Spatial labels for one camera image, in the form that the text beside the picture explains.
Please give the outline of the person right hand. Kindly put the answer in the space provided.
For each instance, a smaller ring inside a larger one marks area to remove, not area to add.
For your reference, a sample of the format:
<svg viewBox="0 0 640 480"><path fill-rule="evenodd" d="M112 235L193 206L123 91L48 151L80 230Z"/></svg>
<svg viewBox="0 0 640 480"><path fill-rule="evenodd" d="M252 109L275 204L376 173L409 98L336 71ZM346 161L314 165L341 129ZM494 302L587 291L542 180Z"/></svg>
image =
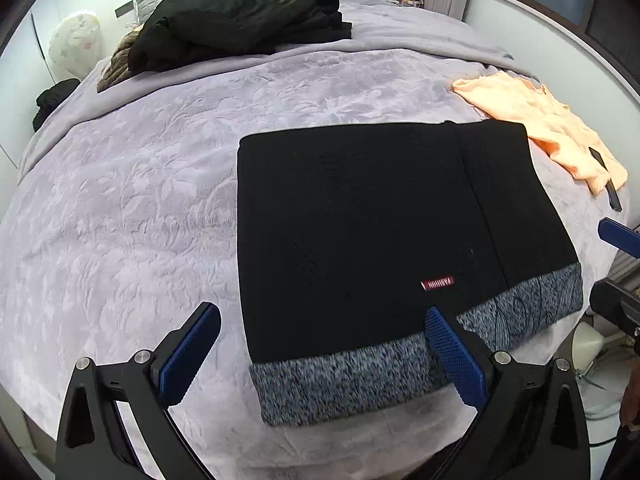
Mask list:
<svg viewBox="0 0 640 480"><path fill-rule="evenodd" d="M620 406L620 423L629 431L639 430L640 392L638 384L629 384Z"/></svg>

